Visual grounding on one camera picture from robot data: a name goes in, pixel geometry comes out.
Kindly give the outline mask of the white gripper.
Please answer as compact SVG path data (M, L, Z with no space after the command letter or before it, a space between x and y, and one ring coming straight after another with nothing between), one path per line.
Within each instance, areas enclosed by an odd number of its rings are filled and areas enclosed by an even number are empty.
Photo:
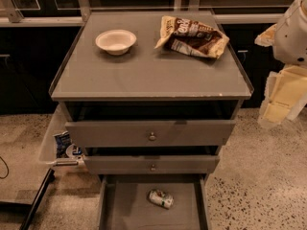
M276 25L259 34L254 43L270 47L274 43ZM307 75L305 67L286 66L279 73L270 72L265 87L265 99L259 110L258 124L273 128L284 120L294 120L307 104Z

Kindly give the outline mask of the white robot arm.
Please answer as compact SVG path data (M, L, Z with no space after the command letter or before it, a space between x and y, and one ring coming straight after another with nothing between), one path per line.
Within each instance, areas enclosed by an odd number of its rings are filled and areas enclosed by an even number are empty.
M259 110L259 125L273 128L285 119L294 120L306 105L307 0L295 0L255 43L272 46L274 58L284 64L278 73L269 73Z

